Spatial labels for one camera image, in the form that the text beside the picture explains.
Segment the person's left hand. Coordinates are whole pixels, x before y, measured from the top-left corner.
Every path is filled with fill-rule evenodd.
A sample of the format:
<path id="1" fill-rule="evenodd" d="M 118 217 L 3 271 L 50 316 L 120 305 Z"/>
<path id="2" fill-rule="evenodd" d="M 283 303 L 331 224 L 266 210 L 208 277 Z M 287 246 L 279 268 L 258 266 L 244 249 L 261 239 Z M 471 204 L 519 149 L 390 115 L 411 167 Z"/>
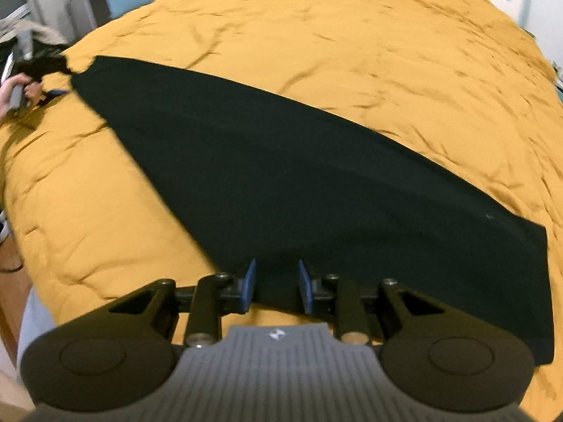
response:
<path id="1" fill-rule="evenodd" d="M 34 108 L 43 94 L 43 84 L 24 73 L 9 77 L 1 86 L 1 118 Z"/>

